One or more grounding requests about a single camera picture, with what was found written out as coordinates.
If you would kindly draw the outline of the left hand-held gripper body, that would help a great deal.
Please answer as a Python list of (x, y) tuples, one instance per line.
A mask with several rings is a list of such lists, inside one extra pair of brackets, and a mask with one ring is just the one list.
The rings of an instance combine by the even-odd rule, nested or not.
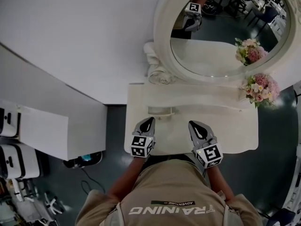
[(130, 143), (130, 154), (133, 157), (147, 158), (155, 146), (155, 133), (133, 132)]

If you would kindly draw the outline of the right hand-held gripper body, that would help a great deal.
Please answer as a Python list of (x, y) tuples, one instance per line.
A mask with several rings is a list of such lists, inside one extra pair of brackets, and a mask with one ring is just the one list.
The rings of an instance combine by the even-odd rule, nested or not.
[(204, 169), (219, 165), (223, 160), (222, 147), (216, 138), (210, 139), (202, 146), (194, 147), (194, 155)]

